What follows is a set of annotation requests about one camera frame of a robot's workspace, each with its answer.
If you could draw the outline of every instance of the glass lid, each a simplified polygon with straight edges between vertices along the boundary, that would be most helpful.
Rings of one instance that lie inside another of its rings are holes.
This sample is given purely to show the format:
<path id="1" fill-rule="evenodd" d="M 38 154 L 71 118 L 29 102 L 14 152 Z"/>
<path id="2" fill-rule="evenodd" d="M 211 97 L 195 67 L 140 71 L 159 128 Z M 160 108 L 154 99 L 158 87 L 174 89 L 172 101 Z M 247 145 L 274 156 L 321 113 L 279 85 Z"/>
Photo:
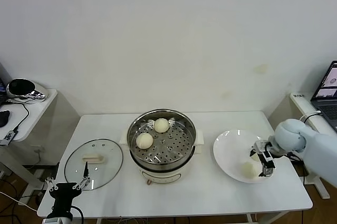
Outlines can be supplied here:
<path id="1" fill-rule="evenodd" d="M 91 181 L 83 190 L 94 190 L 117 175 L 122 166 L 123 153 L 117 143 L 108 139 L 96 139 L 83 144 L 67 160 L 64 168 L 67 182 L 82 180 L 86 162 Z"/>

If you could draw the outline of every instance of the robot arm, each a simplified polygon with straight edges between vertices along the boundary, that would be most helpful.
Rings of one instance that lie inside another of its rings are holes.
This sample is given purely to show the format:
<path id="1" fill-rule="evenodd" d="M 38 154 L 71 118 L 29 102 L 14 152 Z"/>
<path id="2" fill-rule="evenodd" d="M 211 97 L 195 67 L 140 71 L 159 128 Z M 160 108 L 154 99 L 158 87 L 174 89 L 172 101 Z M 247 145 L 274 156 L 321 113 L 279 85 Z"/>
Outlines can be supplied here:
<path id="1" fill-rule="evenodd" d="M 88 163 L 85 164 L 83 179 L 79 183 L 58 183 L 55 184 L 56 173 L 46 178 L 49 194 L 55 199 L 52 212 L 43 220 L 48 224 L 69 224 L 73 220 L 70 213 L 73 199 L 82 193 L 84 187 L 90 183 Z"/>
<path id="2" fill-rule="evenodd" d="M 263 165 L 262 176 L 270 176 L 270 170 L 269 173 L 265 171 L 265 154 L 281 157 L 292 151 L 303 152 L 305 166 L 337 187 L 337 138 L 317 133 L 299 120 L 288 119 L 280 123 L 274 137 L 257 141 L 252 150 L 259 155 Z"/>

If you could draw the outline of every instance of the wall outlet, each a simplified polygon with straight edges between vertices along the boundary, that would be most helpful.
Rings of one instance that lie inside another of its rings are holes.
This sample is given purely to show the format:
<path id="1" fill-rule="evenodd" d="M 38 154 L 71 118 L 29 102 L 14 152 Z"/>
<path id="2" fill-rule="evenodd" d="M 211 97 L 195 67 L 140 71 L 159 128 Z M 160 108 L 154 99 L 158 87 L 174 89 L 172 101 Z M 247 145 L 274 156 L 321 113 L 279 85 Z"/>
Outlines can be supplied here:
<path id="1" fill-rule="evenodd" d="M 35 153 L 43 153 L 46 151 L 44 147 L 41 145 L 31 145 L 31 148 L 33 149 L 33 152 Z"/>

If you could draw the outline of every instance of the pot handle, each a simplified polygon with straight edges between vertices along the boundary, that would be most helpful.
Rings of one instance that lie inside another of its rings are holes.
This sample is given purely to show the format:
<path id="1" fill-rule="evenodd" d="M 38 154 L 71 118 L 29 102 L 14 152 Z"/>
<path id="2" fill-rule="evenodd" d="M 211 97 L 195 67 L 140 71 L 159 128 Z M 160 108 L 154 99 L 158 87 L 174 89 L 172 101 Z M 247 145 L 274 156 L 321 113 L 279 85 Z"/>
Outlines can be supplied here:
<path id="1" fill-rule="evenodd" d="M 203 135 L 203 133 L 200 129 L 197 129 L 196 130 L 196 138 L 195 138 L 195 142 L 194 142 L 194 146 L 195 146 L 194 153 L 200 154 L 203 145 L 204 145 L 204 135 Z"/>
<path id="2" fill-rule="evenodd" d="M 120 144 L 127 145 L 127 130 L 122 132 L 122 136 L 120 139 Z"/>

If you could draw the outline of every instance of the computer mouse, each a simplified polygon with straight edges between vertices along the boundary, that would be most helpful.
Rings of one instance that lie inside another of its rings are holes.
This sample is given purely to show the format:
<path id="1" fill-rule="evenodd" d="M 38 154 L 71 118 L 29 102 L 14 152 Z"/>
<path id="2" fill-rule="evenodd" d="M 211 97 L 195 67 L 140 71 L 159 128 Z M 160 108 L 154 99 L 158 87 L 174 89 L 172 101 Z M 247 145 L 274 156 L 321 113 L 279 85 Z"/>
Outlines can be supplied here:
<path id="1" fill-rule="evenodd" d="M 0 112 L 0 128 L 7 124 L 10 113 L 8 110 Z"/>

